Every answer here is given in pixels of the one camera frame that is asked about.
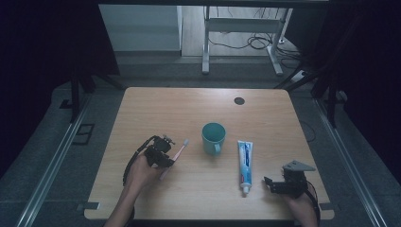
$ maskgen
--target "toothbrush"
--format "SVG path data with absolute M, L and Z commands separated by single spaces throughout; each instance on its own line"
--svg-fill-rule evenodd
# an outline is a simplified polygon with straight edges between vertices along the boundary
M 183 146 L 181 147 L 181 149 L 176 153 L 176 155 L 173 157 L 173 161 L 177 161 L 178 157 L 180 157 L 181 152 L 183 151 L 183 149 L 188 145 L 189 140 L 185 139 L 185 141 L 183 141 Z M 167 175 L 167 172 L 171 169 L 171 166 L 169 168 L 167 168 L 162 175 L 160 175 L 159 180 L 162 181 L 165 176 Z

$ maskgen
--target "wooden table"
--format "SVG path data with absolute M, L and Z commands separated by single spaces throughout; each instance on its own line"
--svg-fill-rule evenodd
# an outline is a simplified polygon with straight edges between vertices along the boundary
M 237 105 L 236 97 L 245 99 Z M 219 157 L 202 150 L 201 128 L 224 125 L 227 135 Z M 305 136 L 284 90 L 129 88 L 113 126 L 89 202 L 86 218 L 108 218 L 123 189 L 122 176 L 133 153 L 152 135 L 168 135 L 177 144 L 170 157 L 188 147 L 163 181 L 145 189 L 135 204 L 139 219 L 292 219 L 264 176 L 282 182 L 282 165 L 297 160 L 314 166 Z M 253 142 L 253 186 L 248 197 L 239 187 L 237 140 Z M 306 172 L 320 203 L 330 202 L 319 171 Z M 334 217 L 322 211 L 323 219 Z

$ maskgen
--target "toothpaste cap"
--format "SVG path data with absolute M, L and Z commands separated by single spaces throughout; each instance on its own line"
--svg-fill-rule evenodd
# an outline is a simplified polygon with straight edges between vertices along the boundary
M 245 186 L 245 187 L 243 187 L 242 189 L 243 189 L 243 192 L 244 192 L 245 194 L 250 193 L 250 188 L 249 188 L 249 187 Z

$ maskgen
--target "teal cup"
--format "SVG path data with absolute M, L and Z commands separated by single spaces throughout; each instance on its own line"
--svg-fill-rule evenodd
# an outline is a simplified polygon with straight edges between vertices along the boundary
M 225 134 L 224 127 L 219 123 L 211 122 L 203 126 L 201 137 L 204 151 L 211 155 L 220 155 Z

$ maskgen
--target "toothpaste tube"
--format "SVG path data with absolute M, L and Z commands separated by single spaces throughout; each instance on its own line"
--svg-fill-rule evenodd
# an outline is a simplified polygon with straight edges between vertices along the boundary
M 253 143 L 238 140 L 239 170 L 241 174 L 241 187 L 248 194 L 252 186 L 252 149 Z

